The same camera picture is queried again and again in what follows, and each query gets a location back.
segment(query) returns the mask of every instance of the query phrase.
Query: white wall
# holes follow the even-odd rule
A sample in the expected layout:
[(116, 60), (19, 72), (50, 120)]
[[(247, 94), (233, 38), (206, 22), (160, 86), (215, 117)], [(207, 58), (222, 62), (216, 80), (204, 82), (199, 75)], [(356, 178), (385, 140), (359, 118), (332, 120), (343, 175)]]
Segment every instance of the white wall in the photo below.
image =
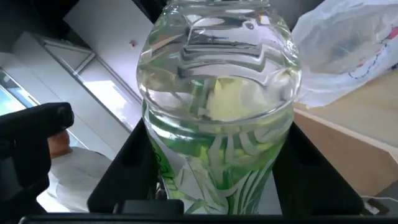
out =
[(80, 0), (64, 20), (141, 97), (136, 69), (153, 24), (134, 2)]
[(12, 46), (5, 71), (39, 103), (67, 101), (75, 112), (70, 131), (89, 149), (113, 159), (129, 132), (28, 33)]

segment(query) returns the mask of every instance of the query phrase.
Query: plastic bag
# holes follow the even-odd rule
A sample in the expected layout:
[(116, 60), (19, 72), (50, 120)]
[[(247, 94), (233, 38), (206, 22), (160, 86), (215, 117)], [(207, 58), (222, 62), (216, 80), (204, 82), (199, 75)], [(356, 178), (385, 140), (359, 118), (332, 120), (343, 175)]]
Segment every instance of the plastic bag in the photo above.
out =
[(398, 0), (326, 0), (299, 18), (296, 102), (325, 106), (398, 63)]

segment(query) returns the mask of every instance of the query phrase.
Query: water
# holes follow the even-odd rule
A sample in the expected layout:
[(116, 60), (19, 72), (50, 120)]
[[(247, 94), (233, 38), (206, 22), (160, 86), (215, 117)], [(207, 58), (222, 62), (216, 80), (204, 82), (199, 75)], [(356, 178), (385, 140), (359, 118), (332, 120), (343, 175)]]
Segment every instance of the water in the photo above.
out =
[(172, 1), (137, 69), (169, 198), (253, 214), (293, 120), (295, 47), (264, 1)]

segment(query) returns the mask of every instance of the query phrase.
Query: black holder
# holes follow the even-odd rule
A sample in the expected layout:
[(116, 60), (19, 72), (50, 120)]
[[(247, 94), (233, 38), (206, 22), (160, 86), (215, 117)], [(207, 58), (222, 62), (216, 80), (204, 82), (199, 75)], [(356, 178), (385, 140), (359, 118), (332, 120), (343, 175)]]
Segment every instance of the black holder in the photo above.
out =
[[(359, 215), (363, 210), (361, 197), (296, 124), (290, 128), (273, 173), (285, 217)], [(113, 213), (116, 204), (119, 211), (128, 210), (125, 201), (148, 200), (148, 195), (155, 194), (157, 174), (152, 146), (141, 120), (89, 197), (90, 212)]]

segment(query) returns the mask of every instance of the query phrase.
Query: wooden surface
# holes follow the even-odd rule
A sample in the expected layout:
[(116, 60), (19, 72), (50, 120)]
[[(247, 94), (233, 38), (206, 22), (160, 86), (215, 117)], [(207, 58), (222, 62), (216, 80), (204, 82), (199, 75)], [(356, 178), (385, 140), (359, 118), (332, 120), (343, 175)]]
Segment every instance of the wooden surface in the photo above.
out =
[(388, 152), (298, 113), (294, 121), (360, 195), (375, 196), (398, 180)]
[(383, 75), (330, 105), (295, 110), (398, 155), (398, 71)]

